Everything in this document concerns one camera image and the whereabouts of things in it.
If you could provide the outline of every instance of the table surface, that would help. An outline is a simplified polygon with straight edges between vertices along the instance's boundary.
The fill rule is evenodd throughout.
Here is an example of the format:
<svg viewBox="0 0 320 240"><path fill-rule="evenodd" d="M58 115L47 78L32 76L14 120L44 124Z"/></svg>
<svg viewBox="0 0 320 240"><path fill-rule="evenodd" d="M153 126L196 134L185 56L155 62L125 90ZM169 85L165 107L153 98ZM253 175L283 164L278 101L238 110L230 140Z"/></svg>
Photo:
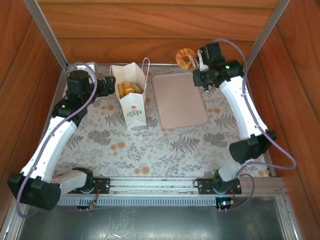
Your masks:
<svg viewBox="0 0 320 240"><path fill-rule="evenodd" d="M210 177L228 158L229 145L239 141L239 129L227 99L218 88L200 90L209 123L162 129L152 77L181 73L178 67L150 67L146 87L146 126L127 129L115 94L100 97L88 107L76 132L67 142L55 174L73 167L112 177ZM108 66L98 67L98 79L109 75ZM251 165L243 173L266 177L263 165Z"/></svg>

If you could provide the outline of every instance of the wooden panel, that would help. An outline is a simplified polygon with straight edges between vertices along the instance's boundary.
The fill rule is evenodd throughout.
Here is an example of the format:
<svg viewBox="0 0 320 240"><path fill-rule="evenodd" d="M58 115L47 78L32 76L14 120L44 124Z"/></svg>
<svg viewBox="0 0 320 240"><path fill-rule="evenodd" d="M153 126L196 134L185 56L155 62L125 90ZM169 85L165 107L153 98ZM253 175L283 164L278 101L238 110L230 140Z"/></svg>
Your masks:
<svg viewBox="0 0 320 240"><path fill-rule="evenodd" d="M58 38L225 38L255 41L271 9L140 4L44 4Z"/></svg>
<svg viewBox="0 0 320 240"><path fill-rule="evenodd" d="M19 53L0 89L0 176L3 176L21 134L50 48L32 21Z"/></svg>
<svg viewBox="0 0 320 240"><path fill-rule="evenodd" d="M0 3L0 87L24 39L31 15L22 0Z"/></svg>
<svg viewBox="0 0 320 240"><path fill-rule="evenodd" d="M320 239L319 16L315 0L291 0L249 80L258 111L297 161L295 170L276 172L285 178L303 239ZM289 164L275 148L270 156L275 164Z"/></svg>
<svg viewBox="0 0 320 240"><path fill-rule="evenodd" d="M293 0L277 24L318 120L320 81L315 79L320 76L319 20L320 10L316 1Z"/></svg>
<svg viewBox="0 0 320 240"><path fill-rule="evenodd" d="M157 39L157 38L97 38L58 39L61 48L71 63L77 61L98 63L140 63L149 57L152 63L176 63L177 51L191 48L194 51L208 43L204 39ZM252 42L235 42L247 55ZM226 59L241 60L232 46L221 43Z"/></svg>
<svg viewBox="0 0 320 240"><path fill-rule="evenodd" d="M278 0L38 0L39 3L183 4L250 8L274 8Z"/></svg>
<svg viewBox="0 0 320 240"><path fill-rule="evenodd" d="M277 30L270 34L259 56L307 198L320 216L320 124Z"/></svg>
<svg viewBox="0 0 320 240"><path fill-rule="evenodd" d="M278 113L275 108L275 103L269 92L267 80L264 71L260 64L259 58L256 58L249 71L249 84L252 91L253 99L257 111L267 124L268 128L275 130L277 134L276 142L280 144L286 151L290 151L282 123L279 120ZM290 160L274 146L269 149L270 157L273 163L282 166L289 166ZM277 176L284 177L285 185L288 188L290 202L293 204L294 214L297 216L297 221L300 230L302 231L303 239L320 239L320 231L317 224L317 216L314 210L308 204L309 200L302 185L300 175L295 170L275 169Z"/></svg>
<svg viewBox="0 0 320 240"><path fill-rule="evenodd" d="M37 149L45 122L49 113L52 99L57 87L61 67L53 53L49 55L46 61L46 67L39 81L39 87L35 96L30 96L32 106L25 120L23 130L17 140L13 155L9 161L8 167L0 183L0 202L7 205L2 206L0 211L0 223L6 216L5 211L13 197L8 185L7 179L10 173L19 173L22 167L29 161Z"/></svg>

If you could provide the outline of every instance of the gray metal floor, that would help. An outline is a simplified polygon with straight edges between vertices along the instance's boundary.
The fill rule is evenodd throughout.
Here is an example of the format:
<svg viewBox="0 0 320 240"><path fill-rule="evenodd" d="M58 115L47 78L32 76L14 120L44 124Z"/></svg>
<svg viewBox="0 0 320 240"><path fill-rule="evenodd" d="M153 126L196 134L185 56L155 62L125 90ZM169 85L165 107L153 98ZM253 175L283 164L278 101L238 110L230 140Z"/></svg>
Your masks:
<svg viewBox="0 0 320 240"><path fill-rule="evenodd" d="M40 211L24 220L20 240L282 240L274 198L257 197L241 209L110 207L91 212Z"/></svg>

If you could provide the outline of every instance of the paper bag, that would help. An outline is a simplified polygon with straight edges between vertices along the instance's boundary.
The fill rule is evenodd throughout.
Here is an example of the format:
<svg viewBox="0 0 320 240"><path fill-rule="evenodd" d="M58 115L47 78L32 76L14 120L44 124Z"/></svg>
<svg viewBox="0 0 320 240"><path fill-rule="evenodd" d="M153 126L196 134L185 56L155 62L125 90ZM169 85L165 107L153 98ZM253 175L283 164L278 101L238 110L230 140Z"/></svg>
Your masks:
<svg viewBox="0 0 320 240"><path fill-rule="evenodd" d="M142 68L140 68L135 62L125 66L112 65L110 67L113 76L115 76L115 94L120 101L127 129L147 124L145 110L147 77L143 72L145 60L148 60L148 68L146 72L146 76L148 77L150 60L147 57L143 60ZM120 99L118 85L123 84L124 82L139 85L143 90L143 94L129 93Z"/></svg>

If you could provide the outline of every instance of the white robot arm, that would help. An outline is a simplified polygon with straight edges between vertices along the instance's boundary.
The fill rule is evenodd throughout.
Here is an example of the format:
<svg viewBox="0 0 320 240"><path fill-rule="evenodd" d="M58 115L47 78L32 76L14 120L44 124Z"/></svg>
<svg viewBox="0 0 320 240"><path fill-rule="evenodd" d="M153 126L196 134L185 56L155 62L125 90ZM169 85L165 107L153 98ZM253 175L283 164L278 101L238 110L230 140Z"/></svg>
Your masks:
<svg viewBox="0 0 320 240"><path fill-rule="evenodd" d="M96 64L93 62L86 65L94 72L97 69ZM97 81L95 93L93 93L94 79L93 72L84 65L77 65L75 70L70 72L67 79L68 90L66 91L66 98L63 98L55 105L49 127L37 150L30 161L23 167L20 174L12 173L8 178L8 186L16 198L22 182L27 178L27 183L20 198L21 203L51 210L56 206L61 195L74 189L84 191L92 189L94 185L93 172L86 168L76 167L66 174L53 177L59 156L68 139L76 131L82 118L87 114L87 108L85 107L81 110L70 121L65 121L53 134L52 130L66 117L80 109L87 102L90 95L94 94L90 102L92 103L97 97L105 97L115 92L115 77L107 76L104 80ZM33 167L49 135L51 137L45 145L36 167Z"/></svg>
<svg viewBox="0 0 320 240"><path fill-rule="evenodd" d="M258 158L265 153L271 143L258 129L243 95L243 67L238 61L225 61L218 43L203 46L197 51L199 69L193 71L193 82L196 87L209 86L220 88L235 116L239 127L241 141L229 146L230 157L223 167L214 175L214 189L217 193L237 188L238 172L246 163ZM259 126L273 140L277 138L274 131L269 131L265 123L259 117L255 105L245 89L249 105L258 121Z"/></svg>

